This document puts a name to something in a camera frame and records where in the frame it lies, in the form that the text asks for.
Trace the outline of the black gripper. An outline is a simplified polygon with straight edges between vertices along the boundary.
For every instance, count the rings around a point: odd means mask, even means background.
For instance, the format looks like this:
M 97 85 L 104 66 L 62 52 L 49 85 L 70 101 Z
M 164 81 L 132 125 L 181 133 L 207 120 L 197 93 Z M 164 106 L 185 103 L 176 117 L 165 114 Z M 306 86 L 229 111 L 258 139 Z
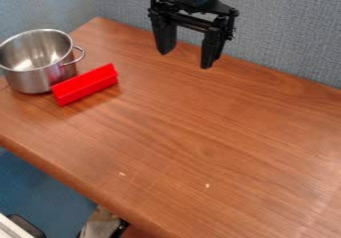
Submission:
M 156 47 L 165 55 L 176 44 L 176 25 L 205 31 L 200 44 L 200 67 L 219 59 L 224 40 L 232 39 L 238 10 L 219 0 L 151 0 L 149 17 Z

